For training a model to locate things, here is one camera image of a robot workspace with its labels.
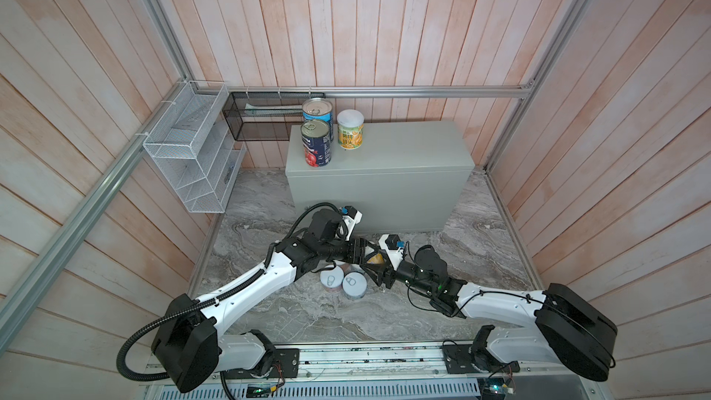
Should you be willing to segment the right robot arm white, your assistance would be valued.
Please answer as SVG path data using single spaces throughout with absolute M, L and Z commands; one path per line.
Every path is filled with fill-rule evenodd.
M 607 381 L 616 367 L 614 322 L 564 284 L 513 291 L 452 277 L 429 244 L 408 261 L 402 241 L 366 254 L 363 268 L 377 285 L 399 281 L 450 319 L 485 319 L 472 350 L 482 370 L 516 361 L 557 363 L 591 381 Z

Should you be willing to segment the blue soup can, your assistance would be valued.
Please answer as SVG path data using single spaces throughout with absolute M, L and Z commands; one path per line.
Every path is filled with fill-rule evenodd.
M 330 139 L 334 139 L 333 104 L 321 97 L 311 98 L 302 105 L 304 120 L 322 120 L 329 126 Z

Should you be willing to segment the orange can white lid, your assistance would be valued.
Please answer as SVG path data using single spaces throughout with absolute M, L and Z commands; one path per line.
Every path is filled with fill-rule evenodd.
M 364 257 L 363 269 L 372 278 L 379 278 L 389 270 L 387 256 L 381 251 L 373 251 Z
M 364 115 L 355 109 L 346 109 L 337 116 L 338 140 L 345 150 L 355 150 L 363 142 Z

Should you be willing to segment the orange can white lid front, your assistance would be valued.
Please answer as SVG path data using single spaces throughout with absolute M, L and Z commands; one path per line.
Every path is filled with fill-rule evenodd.
M 379 278 L 389 270 L 387 256 L 381 251 L 373 251 L 364 257 L 363 269 L 372 278 Z

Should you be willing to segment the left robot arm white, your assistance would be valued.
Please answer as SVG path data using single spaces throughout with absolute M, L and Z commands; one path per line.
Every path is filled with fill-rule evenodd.
M 292 227 L 270 245 L 265 260 L 246 274 L 196 299 L 175 298 L 157 325 L 152 352 L 168 378 L 188 393 L 217 370 L 262 368 L 270 362 L 271 342 L 260 331 L 233 343 L 224 334 L 265 298 L 315 271 L 322 262 L 357 262 L 364 248 L 353 237 L 362 214 L 352 206 L 318 203 L 303 215 L 305 229 Z

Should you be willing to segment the dark tomato can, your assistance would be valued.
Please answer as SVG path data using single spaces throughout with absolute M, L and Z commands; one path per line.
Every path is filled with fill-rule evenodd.
M 331 131 L 327 122 L 306 120 L 301 125 L 301 136 L 307 165 L 326 166 L 331 160 Z

